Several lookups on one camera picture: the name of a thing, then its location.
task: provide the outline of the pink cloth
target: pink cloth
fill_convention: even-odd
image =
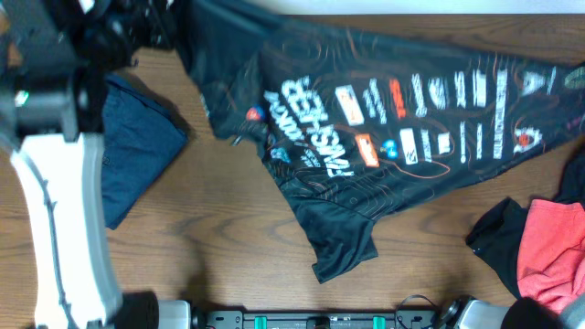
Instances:
[[[534,200],[518,252],[518,288],[560,313],[585,292],[585,211]]]

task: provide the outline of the wood grain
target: wood grain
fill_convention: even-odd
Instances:
[[[329,16],[313,21],[363,27],[532,58],[585,60],[584,16]],[[444,302],[470,293],[510,304],[513,297],[463,242],[474,222],[511,196],[527,206],[558,190],[579,142],[526,162],[478,186],[455,191],[374,229],[379,257],[320,285],[303,231],[254,146],[212,136],[197,88],[175,53],[142,50],[135,75],[172,102],[193,140],[109,232],[119,283],[161,298],[189,297],[249,310],[388,309],[413,293]],[[33,320],[37,274],[25,200],[0,157],[0,327]]]

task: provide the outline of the navy blue garment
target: navy blue garment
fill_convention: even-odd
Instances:
[[[107,81],[101,194],[106,227],[116,229],[138,197],[183,149],[187,137],[159,103],[119,77],[109,76]]]

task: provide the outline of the cable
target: cable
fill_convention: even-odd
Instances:
[[[79,329],[77,324],[75,324],[75,320],[71,314],[71,304],[67,302],[65,297],[65,289],[63,288],[63,280],[61,278],[61,267],[59,263],[59,250],[57,246],[57,229],[55,227],[55,216],[53,214],[53,209],[57,202],[52,202],[50,195],[48,193],[47,185],[48,181],[43,179],[40,171],[38,170],[35,163],[28,157],[28,155],[23,154],[22,152],[18,153],[20,158],[28,165],[33,176],[38,181],[38,185],[40,186],[41,190],[43,191],[43,197],[45,198],[45,207],[47,207],[48,213],[48,227],[51,236],[51,253],[53,256],[53,271],[55,272],[55,282],[57,284],[57,292],[58,292],[58,304],[63,308],[63,312],[65,313],[65,317],[67,318],[68,322],[68,329]]]
[[[435,312],[440,312],[441,311],[441,309],[437,305],[435,305],[434,302],[431,302],[431,300],[428,299],[427,297],[425,297],[423,295],[419,295],[419,294],[410,295],[409,297],[405,298],[402,302],[400,302],[400,304],[396,307],[396,316],[394,317],[394,319],[395,319],[394,326],[395,327],[399,328],[399,324],[400,324],[402,326],[402,328],[409,329],[402,322],[402,320],[399,318],[399,309],[400,309],[400,307],[404,306],[405,303],[407,303],[407,302],[409,302],[409,301],[411,301],[413,299],[423,299],[423,300],[429,302],[432,305],[432,308],[435,310]]]

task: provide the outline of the orange logo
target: orange logo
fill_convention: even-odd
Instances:
[[[396,79],[390,79],[390,92],[392,92],[392,99],[396,106],[396,114],[399,119],[406,116],[406,109],[404,108],[404,99],[402,99],[402,91],[400,91],[400,83]]]
[[[374,144],[372,144],[372,139],[369,137],[369,134],[363,133],[356,135],[356,142],[359,153],[362,155],[366,166],[379,167],[378,155],[376,154],[376,149],[374,148]]]

